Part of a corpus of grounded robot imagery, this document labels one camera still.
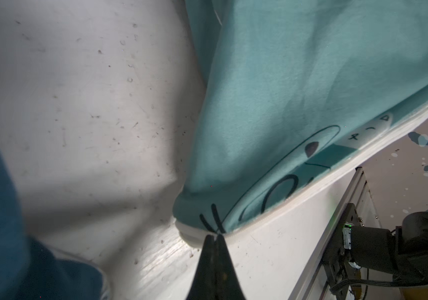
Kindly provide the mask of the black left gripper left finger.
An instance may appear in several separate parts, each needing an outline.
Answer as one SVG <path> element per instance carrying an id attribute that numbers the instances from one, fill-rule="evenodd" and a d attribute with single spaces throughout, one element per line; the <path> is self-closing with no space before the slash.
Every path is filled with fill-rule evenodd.
<path id="1" fill-rule="evenodd" d="M 187 300 L 216 299 L 215 236 L 205 238 Z"/>

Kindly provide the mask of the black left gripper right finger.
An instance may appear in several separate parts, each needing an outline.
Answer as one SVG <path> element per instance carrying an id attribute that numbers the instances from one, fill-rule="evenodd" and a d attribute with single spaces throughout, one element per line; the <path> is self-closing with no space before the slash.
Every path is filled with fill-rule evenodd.
<path id="1" fill-rule="evenodd" d="M 215 299 L 245 300 L 224 236 L 215 240 Z"/>

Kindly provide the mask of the blue cartoon pillow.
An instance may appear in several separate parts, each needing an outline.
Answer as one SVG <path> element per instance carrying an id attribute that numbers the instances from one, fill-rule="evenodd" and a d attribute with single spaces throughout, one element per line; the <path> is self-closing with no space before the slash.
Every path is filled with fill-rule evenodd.
<path id="1" fill-rule="evenodd" d="M 18 194 L 0 154 L 0 300 L 109 300 L 107 275 L 89 261 L 57 257 L 25 232 Z"/>

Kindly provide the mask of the teal cat pillow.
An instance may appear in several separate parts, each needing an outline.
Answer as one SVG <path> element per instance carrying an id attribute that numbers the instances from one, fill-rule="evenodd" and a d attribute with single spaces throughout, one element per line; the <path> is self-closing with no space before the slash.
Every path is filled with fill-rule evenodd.
<path id="1" fill-rule="evenodd" d="M 206 94 L 180 236 L 254 228 L 428 119 L 428 1 L 187 1 Z"/>

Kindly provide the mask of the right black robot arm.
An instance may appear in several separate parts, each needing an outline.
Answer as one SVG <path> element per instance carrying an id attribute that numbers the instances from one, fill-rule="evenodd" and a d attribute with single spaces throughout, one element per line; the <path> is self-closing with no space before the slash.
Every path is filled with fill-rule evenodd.
<path id="1" fill-rule="evenodd" d="M 323 253 L 331 294 L 344 300 L 352 286 L 428 285 L 428 212 L 409 214 L 393 231 L 361 225 L 347 204 Z"/>

